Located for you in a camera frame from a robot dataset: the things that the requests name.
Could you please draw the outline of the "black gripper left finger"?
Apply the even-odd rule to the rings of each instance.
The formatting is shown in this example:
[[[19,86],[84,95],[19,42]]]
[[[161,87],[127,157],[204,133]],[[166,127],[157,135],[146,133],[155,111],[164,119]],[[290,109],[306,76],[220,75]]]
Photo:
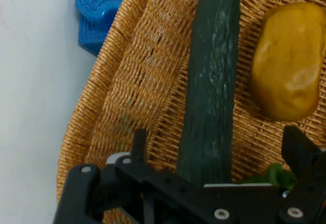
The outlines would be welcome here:
[[[145,129],[135,131],[129,155],[99,169],[73,167],[54,223],[101,223],[105,211],[122,210],[136,223],[238,223],[228,203],[167,171],[145,164]]]

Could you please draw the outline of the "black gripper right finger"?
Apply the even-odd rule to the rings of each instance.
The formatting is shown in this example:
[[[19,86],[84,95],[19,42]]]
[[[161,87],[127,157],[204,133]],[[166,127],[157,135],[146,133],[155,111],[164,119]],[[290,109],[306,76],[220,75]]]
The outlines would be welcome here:
[[[285,126],[281,154],[297,183],[278,208],[281,223],[325,223],[325,152],[298,127]]]

